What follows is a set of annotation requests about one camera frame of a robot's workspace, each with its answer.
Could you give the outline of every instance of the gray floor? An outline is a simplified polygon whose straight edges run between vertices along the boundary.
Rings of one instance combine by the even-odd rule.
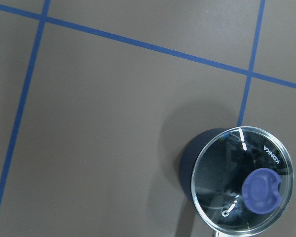
[[[44,1],[0,3],[40,14]],[[259,6],[52,0],[48,16],[247,70]],[[38,27],[37,19],[5,10],[0,176]],[[285,82],[252,78],[242,124],[277,136],[296,172],[296,0],[266,0],[254,72]],[[246,77],[47,22],[0,206],[0,237],[211,236],[184,197],[178,162],[198,133],[237,125]],[[259,236],[296,236],[296,182],[284,216]]]

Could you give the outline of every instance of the white marking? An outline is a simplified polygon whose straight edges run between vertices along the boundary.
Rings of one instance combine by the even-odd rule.
[[[245,137],[243,135],[242,129],[240,128],[238,130],[239,130],[239,134],[240,134],[240,139],[241,139],[242,142],[244,142],[245,141]]]
[[[247,145],[246,145],[244,142],[242,143],[242,147],[243,147],[243,150],[244,150],[244,151],[247,150]]]
[[[223,216],[223,217],[229,216],[229,212],[227,212],[227,211],[223,211],[223,212],[222,212],[222,216]]]
[[[264,150],[266,153],[268,153],[268,155],[277,163],[280,163],[280,159],[277,158],[277,156],[275,154],[273,154],[273,152],[264,145]]]
[[[227,210],[227,212],[231,212],[233,210],[233,208],[235,207],[236,204],[232,204],[231,207]]]

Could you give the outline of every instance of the blue tape line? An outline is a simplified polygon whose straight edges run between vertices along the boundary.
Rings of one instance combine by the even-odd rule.
[[[286,81],[286,80],[266,76],[266,75],[259,74],[259,73],[252,73],[252,76],[257,78],[257,79],[260,79],[260,80],[266,80],[266,81],[269,81],[269,82],[272,82],[272,83],[275,83],[275,84],[280,84],[280,85],[284,85],[284,86],[296,89],[296,83],[293,83],[293,82],[290,82],[290,81]]]
[[[28,64],[28,68],[27,68],[27,72],[26,72],[26,76],[25,76],[25,80],[24,80],[24,84],[23,84],[23,88],[22,88],[19,106],[18,106],[18,110],[17,110],[16,116],[15,116],[12,134],[10,137],[10,141],[9,141],[9,145],[8,145],[8,149],[7,149],[7,153],[6,153],[6,157],[5,157],[5,161],[4,161],[4,165],[3,165],[3,170],[2,170],[2,174],[1,174],[1,178],[0,178],[0,206],[1,206],[1,202],[2,202],[2,197],[3,197],[8,173],[9,173],[9,168],[11,165],[11,160],[12,160],[12,155],[13,155],[14,148],[15,148],[16,139],[17,139],[18,132],[19,132],[19,127],[20,127],[21,120],[22,120],[25,102],[26,102],[29,88],[30,88],[30,83],[31,83],[33,70],[34,70],[34,66],[36,63],[36,59],[37,59],[37,53],[39,50],[39,45],[40,45],[41,37],[43,34],[45,19],[47,16],[49,5],[50,5],[50,0],[45,0],[44,5],[43,5],[43,10],[42,10],[42,17],[41,17],[41,20],[39,21],[39,24],[38,24],[38,28],[37,28],[37,32],[36,32],[36,36],[35,36],[35,40],[34,40],[34,45],[33,45],[31,57],[29,60],[29,64]]]
[[[257,26],[256,26],[256,31],[255,31],[255,37],[253,40],[251,58],[250,58],[250,63],[249,63],[249,69],[248,69],[248,74],[247,74],[247,79],[246,79],[246,85],[245,85],[245,89],[244,89],[243,97],[242,97],[242,101],[241,101],[237,126],[242,125],[243,117],[245,115],[245,111],[246,111],[246,107],[247,107],[247,101],[248,101],[248,96],[249,96],[249,91],[250,91],[250,86],[251,86],[251,81],[252,81],[252,74],[253,74],[252,72],[253,72],[253,69],[255,66],[255,61],[256,61],[256,56],[257,56],[257,49],[258,49],[258,44],[259,44],[260,32],[261,32],[264,6],[265,6],[265,0],[261,0],[258,19],[257,19]]]
[[[154,45],[154,44],[151,44],[151,43],[142,42],[142,41],[139,41],[139,40],[136,40],[136,39],[131,39],[131,38],[127,38],[127,37],[124,37],[124,36],[119,36],[119,35],[116,35],[116,34],[112,34],[112,33],[109,33],[109,32],[93,29],[93,28],[83,26],[83,25],[79,25],[79,24],[75,24],[75,23],[72,23],[72,22],[59,20],[59,19],[56,19],[56,18],[53,18],[53,17],[47,17],[46,21],[48,23],[51,23],[51,24],[54,24],[54,25],[67,27],[67,28],[70,28],[70,29],[73,29],[73,30],[82,31],[82,32],[85,32],[85,33],[97,35],[97,36],[104,37],[104,38],[107,38],[107,39],[111,39],[111,40],[131,44],[131,45],[138,46],[138,47],[141,47],[141,48],[150,49],[150,50],[153,50],[153,51],[156,51],[156,52],[169,54],[169,55],[172,55],[172,56],[175,56],[175,57],[187,59],[189,61],[209,65],[209,66],[216,67],[216,68],[221,68],[221,69],[231,71],[231,72],[235,72],[235,73],[239,73],[239,74],[244,74],[244,75],[247,74],[247,70],[244,70],[244,69],[241,69],[241,68],[237,68],[237,67],[230,66],[230,65],[227,65],[227,64],[215,62],[215,61],[212,61],[212,60],[209,60],[209,59],[193,56],[193,55],[190,55],[190,54],[187,54],[187,53],[182,53],[182,52],[179,52],[179,51],[164,48],[164,47]]]
[[[2,5],[2,4],[0,4],[0,11],[5,11],[5,12],[9,12],[9,13],[13,13],[13,14],[16,14],[16,15],[37,19],[37,20],[39,20],[41,18],[40,14],[33,13],[33,12],[30,12],[30,11],[21,10],[21,9],[17,9],[17,8]]]
[[[248,97],[249,97],[249,90],[250,90],[251,80],[252,80],[251,76],[248,76],[247,80],[246,80],[245,90],[244,90],[243,96],[242,96],[242,101],[241,101],[237,126],[241,126],[242,122],[243,122],[243,117],[245,115],[247,101],[248,101]]]

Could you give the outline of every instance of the blue lid knob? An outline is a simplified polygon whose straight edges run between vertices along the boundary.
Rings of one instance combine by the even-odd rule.
[[[266,214],[277,208],[282,200],[278,192],[281,177],[272,169],[253,171],[242,185],[242,196],[246,207],[256,214]]]

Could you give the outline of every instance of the glass lid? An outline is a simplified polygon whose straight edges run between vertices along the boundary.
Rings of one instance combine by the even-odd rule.
[[[291,158],[283,144],[255,127],[237,127],[200,152],[191,192],[197,211],[213,229],[251,236],[282,214],[293,189]]]

